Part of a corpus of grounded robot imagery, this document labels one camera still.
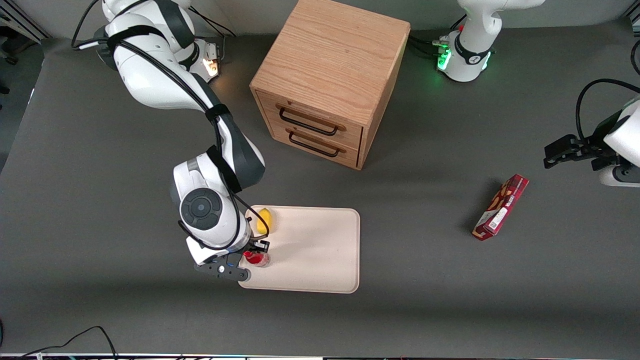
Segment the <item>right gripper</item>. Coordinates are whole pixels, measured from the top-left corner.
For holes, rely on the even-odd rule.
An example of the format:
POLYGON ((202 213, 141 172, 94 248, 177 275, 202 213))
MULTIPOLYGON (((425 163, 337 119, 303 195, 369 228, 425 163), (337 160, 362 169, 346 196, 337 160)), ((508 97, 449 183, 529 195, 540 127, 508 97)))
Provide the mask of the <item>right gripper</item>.
MULTIPOLYGON (((229 248, 226 249, 210 249, 208 247, 201 246, 195 239, 188 236, 186 237, 187 248, 190 251, 190 255, 197 266, 202 266, 211 259, 220 258, 232 253, 242 251, 242 249, 249 243, 250 237, 253 235, 252 231, 246 231, 238 240, 234 241, 229 248)), ((270 242, 266 240, 252 240, 251 251, 254 253, 267 253, 270 248, 270 242)))

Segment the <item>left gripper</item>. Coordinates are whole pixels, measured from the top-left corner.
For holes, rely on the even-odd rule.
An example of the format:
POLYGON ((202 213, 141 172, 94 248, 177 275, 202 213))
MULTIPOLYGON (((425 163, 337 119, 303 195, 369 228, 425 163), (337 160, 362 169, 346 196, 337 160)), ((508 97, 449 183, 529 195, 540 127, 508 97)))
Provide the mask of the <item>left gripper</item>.
POLYGON ((582 141, 567 134, 544 147, 544 168, 551 169, 565 162, 592 159, 592 170, 599 182, 608 187, 638 188, 639 174, 639 114, 615 112, 601 121, 591 136, 582 141))

